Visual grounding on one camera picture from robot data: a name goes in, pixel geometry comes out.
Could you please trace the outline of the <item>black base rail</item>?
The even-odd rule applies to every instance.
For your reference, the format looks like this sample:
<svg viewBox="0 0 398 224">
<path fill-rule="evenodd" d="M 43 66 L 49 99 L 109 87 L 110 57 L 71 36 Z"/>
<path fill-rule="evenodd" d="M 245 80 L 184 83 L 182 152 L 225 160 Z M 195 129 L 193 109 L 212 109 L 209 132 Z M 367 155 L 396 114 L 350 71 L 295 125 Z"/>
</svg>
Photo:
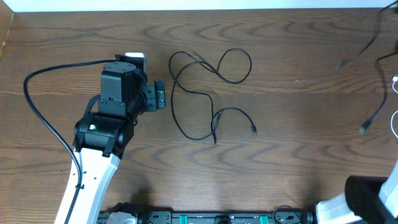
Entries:
<svg viewBox="0 0 398 224">
<path fill-rule="evenodd" d="M 137 224 L 268 224 L 315 223 L 312 212 L 282 205 L 274 211 L 175 211 L 166 207 L 153 207 L 133 203 L 118 203 L 99 213 L 97 223 Z"/>
</svg>

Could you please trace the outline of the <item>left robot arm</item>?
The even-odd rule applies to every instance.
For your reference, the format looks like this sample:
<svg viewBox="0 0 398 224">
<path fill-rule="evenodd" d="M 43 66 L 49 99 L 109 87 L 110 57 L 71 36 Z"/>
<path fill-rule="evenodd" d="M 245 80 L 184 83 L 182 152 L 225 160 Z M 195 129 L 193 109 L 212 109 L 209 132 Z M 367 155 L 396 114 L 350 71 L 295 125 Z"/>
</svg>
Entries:
<svg viewBox="0 0 398 224">
<path fill-rule="evenodd" d="M 56 223 L 95 223 L 106 189 L 124 149 L 134 135 L 137 117 L 165 108 L 165 83 L 150 85 L 143 58 L 120 57 L 104 65 L 98 110 L 86 111 L 74 129 L 74 155 Z"/>
</svg>

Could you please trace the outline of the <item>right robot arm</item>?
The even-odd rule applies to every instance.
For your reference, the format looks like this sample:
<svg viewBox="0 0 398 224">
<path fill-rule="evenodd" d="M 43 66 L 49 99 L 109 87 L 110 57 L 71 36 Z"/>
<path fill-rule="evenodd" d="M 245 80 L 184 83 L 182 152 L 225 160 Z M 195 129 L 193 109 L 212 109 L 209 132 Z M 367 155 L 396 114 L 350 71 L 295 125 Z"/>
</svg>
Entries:
<svg viewBox="0 0 398 224">
<path fill-rule="evenodd" d="M 316 203 L 303 220 L 309 224 L 397 224 L 397 166 L 389 177 L 349 176 L 342 194 Z"/>
</svg>

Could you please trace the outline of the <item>cardboard side panel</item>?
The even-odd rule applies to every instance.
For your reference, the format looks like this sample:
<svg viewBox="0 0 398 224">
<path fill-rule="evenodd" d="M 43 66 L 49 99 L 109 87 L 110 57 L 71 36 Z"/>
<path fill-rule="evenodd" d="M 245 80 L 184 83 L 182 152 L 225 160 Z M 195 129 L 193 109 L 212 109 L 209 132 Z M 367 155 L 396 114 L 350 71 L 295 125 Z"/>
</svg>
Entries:
<svg viewBox="0 0 398 224">
<path fill-rule="evenodd" d="M 2 56 L 3 50 L 6 45 L 6 40 L 9 35 L 12 22 L 14 20 L 14 12 L 11 8 L 1 0 L 0 3 L 0 56 Z"/>
</svg>

